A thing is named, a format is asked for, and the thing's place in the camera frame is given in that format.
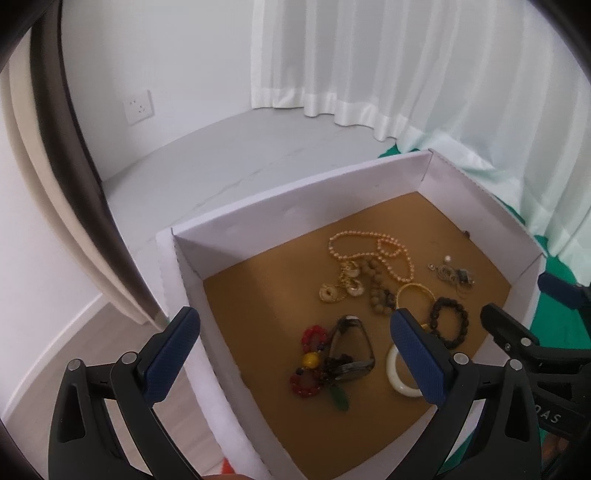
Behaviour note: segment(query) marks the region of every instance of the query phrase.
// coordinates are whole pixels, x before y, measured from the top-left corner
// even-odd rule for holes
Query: power outlet
[[[127,123],[130,125],[154,116],[154,107],[152,106],[149,90],[127,97],[123,101],[123,106]]]

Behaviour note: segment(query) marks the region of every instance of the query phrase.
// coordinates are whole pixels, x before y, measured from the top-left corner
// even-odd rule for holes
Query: dark wooden bead bracelet
[[[460,319],[460,332],[453,340],[447,340],[443,338],[441,333],[439,333],[439,330],[437,330],[437,327],[439,326],[437,321],[439,319],[439,313],[441,312],[442,307],[454,309]],[[464,305],[458,303],[458,301],[454,299],[447,299],[445,297],[438,298],[433,304],[433,308],[429,314],[429,326],[431,327],[430,333],[439,338],[443,342],[445,348],[448,350],[453,350],[454,348],[459,347],[464,342],[464,340],[466,340],[466,335],[468,333],[468,323],[468,312],[464,309]]]

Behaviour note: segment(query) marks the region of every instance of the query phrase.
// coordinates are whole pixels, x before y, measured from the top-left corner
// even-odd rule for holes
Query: blue gripper pad
[[[139,376],[144,400],[150,406],[163,401],[177,378],[200,332],[197,310],[183,307],[166,329],[154,335],[139,353]]]
[[[581,287],[571,285],[551,273],[542,273],[538,277],[538,287],[541,292],[571,310],[578,310],[587,302],[587,297]]]
[[[390,318],[390,335],[425,400],[441,407],[447,397],[446,374],[450,373],[445,371],[446,368],[442,365],[442,362],[447,361],[451,369],[449,353],[445,350],[443,344],[435,337],[431,337],[445,350],[445,352],[435,352],[440,357],[438,360],[431,351],[439,345],[430,341],[430,335],[423,331],[422,327],[406,309],[398,309]],[[441,358],[442,354],[447,356],[447,360]]]

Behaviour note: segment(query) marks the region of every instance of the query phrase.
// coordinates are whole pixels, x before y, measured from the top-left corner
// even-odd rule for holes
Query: silver screw
[[[512,358],[511,360],[509,360],[509,365],[511,366],[511,368],[513,370],[521,370],[523,368],[523,364],[517,360],[516,358]]]
[[[78,360],[77,358],[75,358],[74,360],[70,360],[70,363],[68,363],[68,370],[70,372],[73,372],[74,370],[78,370],[80,368],[81,364],[82,364],[82,362],[80,362],[80,360]]]
[[[470,359],[465,353],[458,352],[453,356],[453,361],[458,365],[466,365]]]
[[[135,352],[127,352],[124,353],[123,356],[121,357],[121,362],[124,363],[125,365],[129,365],[135,362],[135,360],[137,359],[138,354]]]

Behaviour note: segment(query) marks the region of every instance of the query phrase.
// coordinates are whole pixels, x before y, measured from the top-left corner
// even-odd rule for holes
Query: gold bangle
[[[407,284],[404,284],[402,287],[400,287],[398,289],[398,291],[396,292],[396,309],[397,310],[400,308],[400,303],[398,302],[398,300],[400,299],[400,294],[402,293],[402,291],[405,288],[408,288],[408,287],[417,287],[419,290],[422,290],[428,296],[430,296],[431,299],[433,300],[433,303],[435,303],[437,301],[434,293],[431,290],[429,290],[425,285],[422,285],[420,283],[407,283]]]

